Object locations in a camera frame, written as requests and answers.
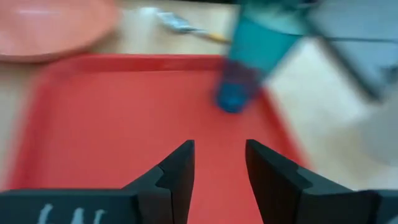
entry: beige tabletop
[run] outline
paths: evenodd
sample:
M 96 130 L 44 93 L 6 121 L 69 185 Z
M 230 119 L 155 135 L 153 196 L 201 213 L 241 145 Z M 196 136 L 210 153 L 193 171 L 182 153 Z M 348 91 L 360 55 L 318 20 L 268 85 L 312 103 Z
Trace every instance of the beige tabletop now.
M 93 52 L 127 54 L 224 54 L 226 46 L 191 35 L 171 34 L 155 16 L 173 11 L 193 25 L 228 35 L 234 6 L 197 2 L 124 0 L 117 31 Z M 19 127 L 30 81 L 45 65 L 0 63 L 0 180 Z M 349 75 L 316 39 L 303 39 L 265 84 L 273 92 L 292 135 L 312 169 L 352 189 L 397 188 L 398 169 L 364 153 L 358 123 L 375 106 L 363 100 Z

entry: yellow handle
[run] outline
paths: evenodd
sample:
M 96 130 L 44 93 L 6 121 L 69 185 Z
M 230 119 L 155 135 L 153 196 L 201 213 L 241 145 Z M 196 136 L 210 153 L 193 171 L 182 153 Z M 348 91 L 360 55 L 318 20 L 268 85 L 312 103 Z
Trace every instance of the yellow handle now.
M 230 40 L 228 40 L 227 38 L 225 38 L 225 37 L 223 37 L 222 35 L 219 35 L 219 34 L 207 34 L 207 35 L 205 35 L 205 37 L 207 39 L 214 40 L 215 42 L 220 42 L 220 43 L 223 43 L 223 44 L 230 44 L 231 43 Z

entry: gray object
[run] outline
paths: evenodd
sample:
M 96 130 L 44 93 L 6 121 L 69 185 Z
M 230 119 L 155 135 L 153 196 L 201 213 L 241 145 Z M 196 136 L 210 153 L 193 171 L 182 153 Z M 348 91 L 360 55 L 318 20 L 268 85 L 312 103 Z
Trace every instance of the gray object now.
M 395 83 L 398 62 L 397 0 L 324 0 L 308 19 L 359 84 L 383 99 Z

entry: tray rim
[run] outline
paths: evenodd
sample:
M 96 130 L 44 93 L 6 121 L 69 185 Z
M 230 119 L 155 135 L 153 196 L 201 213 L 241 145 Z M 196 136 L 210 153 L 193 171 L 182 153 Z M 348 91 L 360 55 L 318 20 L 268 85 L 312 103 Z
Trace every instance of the tray rim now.
M 29 188 L 29 183 L 31 183 L 30 178 L 34 178 L 36 174 L 34 172 L 29 172 L 34 170 L 34 164 L 40 160 L 35 150 L 40 144 L 40 132 L 45 129 L 45 124 L 47 120 L 46 114 L 50 112 L 48 109 L 50 105 L 46 103 L 48 99 L 52 96 L 49 91 L 58 85 L 58 83 L 63 82 L 64 78 L 71 75 L 71 73 L 76 74 L 77 68 L 83 68 L 82 66 L 87 66 L 87 62 L 97 62 L 114 60 L 115 62 L 120 61 L 131 61 L 136 62 L 145 61 L 143 64 L 138 66 L 133 65 L 133 63 L 125 64 L 122 67 L 113 67 L 113 70 L 108 70 L 109 72 L 148 72 L 148 71 L 176 71 L 176 70 L 221 70 L 223 66 L 224 57 L 221 55 L 133 55 L 133 54 L 86 54 L 79 55 L 65 60 L 60 60 L 58 62 L 51 63 L 46 67 L 40 69 L 37 72 L 37 77 L 32 82 L 32 87 L 28 91 L 29 97 L 22 107 L 25 109 L 22 117 L 18 120 L 17 135 L 14 137 L 12 148 L 14 150 L 8 150 L 6 157 L 11 161 L 8 164 L 8 169 L 5 175 L 5 182 L 3 184 L 3 189 L 21 189 Z M 163 69 L 143 69 L 148 65 L 152 66 L 163 66 Z M 94 63 L 85 67 L 84 72 L 95 72 L 95 70 L 88 69 L 90 66 L 94 66 L 95 69 L 104 66 L 104 63 Z M 272 97 L 272 93 L 266 86 L 262 88 L 263 94 L 261 98 L 268 108 L 272 108 L 270 114 L 274 122 L 275 131 L 281 139 L 284 140 L 284 148 L 288 149 L 289 155 L 293 155 L 293 160 L 300 164 L 301 166 L 307 166 L 303 155 L 303 151 L 300 150 L 301 147 L 297 144 L 292 134 L 289 133 L 289 128 L 285 124 L 284 119 L 281 118 L 278 104 Z

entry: red tray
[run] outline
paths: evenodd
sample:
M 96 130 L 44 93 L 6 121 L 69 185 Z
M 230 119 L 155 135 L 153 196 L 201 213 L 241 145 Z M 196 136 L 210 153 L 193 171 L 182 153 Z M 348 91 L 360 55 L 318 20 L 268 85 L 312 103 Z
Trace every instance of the red tray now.
M 245 140 L 300 161 L 268 94 L 242 114 L 214 104 L 222 63 L 207 55 L 88 55 L 50 65 L 32 93 L 8 187 L 119 188 L 194 139 L 189 223 L 262 223 Z

